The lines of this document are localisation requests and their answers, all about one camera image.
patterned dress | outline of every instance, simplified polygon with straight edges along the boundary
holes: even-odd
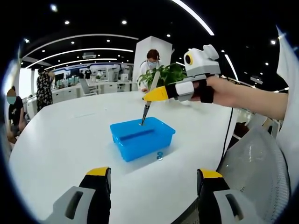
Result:
[[[47,74],[41,74],[36,81],[37,93],[36,103],[37,111],[40,111],[45,106],[53,104],[51,92],[51,78]]]

blue plastic container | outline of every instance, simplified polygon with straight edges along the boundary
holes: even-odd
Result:
[[[126,162],[132,161],[159,149],[168,147],[176,132],[162,121],[146,118],[113,124],[110,126],[113,141]]]

hair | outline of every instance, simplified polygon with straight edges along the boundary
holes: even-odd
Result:
[[[156,49],[152,49],[152,50],[149,50],[148,54],[146,55],[146,58],[152,58],[154,60],[159,60],[160,55]]]
[[[39,69],[37,70],[37,73],[38,73],[38,74],[42,74],[43,71],[44,71],[43,68],[39,68]]]

black ceiling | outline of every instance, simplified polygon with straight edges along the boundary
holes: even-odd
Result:
[[[275,91],[285,88],[286,83],[276,74],[279,56],[276,25],[287,33],[292,46],[298,46],[296,34],[298,19],[295,8],[268,1],[198,1],[183,0],[212,29],[210,36],[185,10],[171,0],[110,0],[63,3],[63,1],[39,3],[24,2],[20,29],[30,43],[24,44],[22,56],[48,42],[81,34],[113,34],[136,37],[142,40],[155,36],[173,44],[175,52],[172,62],[183,62],[179,58],[188,48],[202,49],[212,44],[220,54],[221,71],[234,77],[221,50],[225,50],[235,67],[239,80],[249,84],[250,76],[260,76],[264,81],[258,88]],[[56,4],[58,12],[52,12],[50,4]],[[74,49],[120,48],[135,50],[138,40],[114,36],[80,37],[56,42],[30,54],[29,57],[43,59],[47,56]],[[116,62],[134,63],[135,53],[97,50],[102,58],[117,58]],[[52,65],[82,59],[84,51],[64,54],[45,60]]]

white robotic device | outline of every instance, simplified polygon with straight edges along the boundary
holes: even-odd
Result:
[[[210,76],[219,76],[219,63],[215,60],[219,55],[215,48],[209,44],[204,45],[203,50],[191,49],[184,55],[187,77],[184,80],[166,86],[155,88],[147,93],[143,99],[146,101],[158,101],[175,98],[186,101],[192,96],[200,96],[203,103],[212,103],[214,89],[206,85],[206,79]],[[199,82],[199,87],[194,88],[193,82]]]
[[[179,101],[191,99],[196,91],[193,82],[206,80],[209,76],[218,76],[220,67],[219,63],[215,61],[218,58],[219,55],[211,44],[204,45],[203,50],[193,48],[185,53],[184,62],[187,77],[180,82],[176,82],[178,96],[175,99]]]

